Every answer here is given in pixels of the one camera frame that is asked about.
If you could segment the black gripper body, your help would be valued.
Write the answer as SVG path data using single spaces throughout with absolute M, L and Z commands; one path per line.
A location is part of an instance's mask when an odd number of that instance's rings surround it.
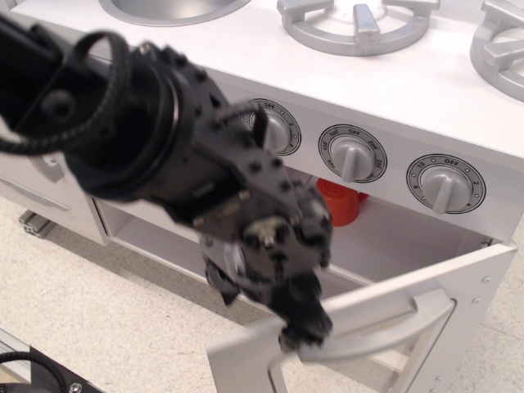
M 248 264 L 238 245 L 220 245 L 203 251 L 206 264 L 218 266 L 238 287 L 239 295 L 263 305 L 285 321 L 324 340 L 332 320 L 320 302 L 322 292 L 313 271 L 278 281 L 267 278 Z

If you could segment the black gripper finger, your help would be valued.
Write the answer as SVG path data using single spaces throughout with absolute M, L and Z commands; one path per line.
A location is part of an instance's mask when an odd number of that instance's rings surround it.
M 297 351 L 302 346 L 321 346 L 323 343 L 323 338 L 291 324 L 284 327 L 279 334 L 279 346 L 283 353 Z
M 207 282 L 221 295 L 226 306 L 230 306 L 239 295 L 237 285 L 215 264 L 206 264 Z

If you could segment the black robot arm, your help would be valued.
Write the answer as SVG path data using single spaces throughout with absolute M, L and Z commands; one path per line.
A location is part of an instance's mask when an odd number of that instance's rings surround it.
M 269 150 L 259 104 L 231 104 L 170 47 L 130 50 L 111 31 L 69 44 L 2 19 L 1 116 L 18 136 L 2 152 L 59 151 L 91 196 L 148 201 L 196 230 L 209 284 L 282 318 L 285 350 L 331 333 L 314 272 L 330 260 L 331 215 Z

